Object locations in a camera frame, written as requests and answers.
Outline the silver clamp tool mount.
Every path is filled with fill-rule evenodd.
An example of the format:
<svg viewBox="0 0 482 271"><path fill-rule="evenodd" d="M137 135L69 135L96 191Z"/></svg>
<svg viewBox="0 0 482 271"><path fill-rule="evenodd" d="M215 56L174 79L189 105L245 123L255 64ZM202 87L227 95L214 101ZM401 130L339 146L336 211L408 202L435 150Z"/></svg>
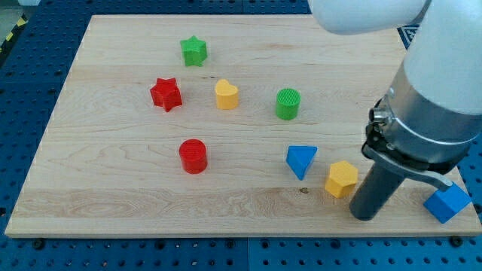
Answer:
<svg viewBox="0 0 482 271"><path fill-rule="evenodd" d="M481 115L438 105L399 67L385 96L369 111L363 154L374 164L364 186L394 191L404 179L447 190L446 174L481 131Z"/></svg>

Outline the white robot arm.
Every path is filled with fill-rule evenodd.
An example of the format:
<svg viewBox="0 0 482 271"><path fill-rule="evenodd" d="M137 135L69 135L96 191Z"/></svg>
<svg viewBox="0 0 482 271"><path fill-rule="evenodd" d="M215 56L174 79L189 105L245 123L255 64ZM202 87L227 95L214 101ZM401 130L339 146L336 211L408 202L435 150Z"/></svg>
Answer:
<svg viewBox="0 0 482 271"><path fill-rule="evenodd" d="M369 112L362 153L373 166L349 209L369 221L405 179L434 186L426 206L442 222L468 204L447 173L481 132L479 1L311 1L327 31L356 35L417 24L386 94Z"/></svg>

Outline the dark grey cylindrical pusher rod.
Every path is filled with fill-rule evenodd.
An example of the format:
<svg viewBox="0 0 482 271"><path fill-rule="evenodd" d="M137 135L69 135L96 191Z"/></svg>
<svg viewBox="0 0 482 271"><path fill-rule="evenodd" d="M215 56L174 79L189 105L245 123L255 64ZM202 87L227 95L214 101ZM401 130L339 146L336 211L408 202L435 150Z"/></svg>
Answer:
<svg viewBox="0 0 482 271"><path fill-rule="evenodd" d="M351 214L361 221L373 219L404 179L375 163L350 201Z"/></svg>

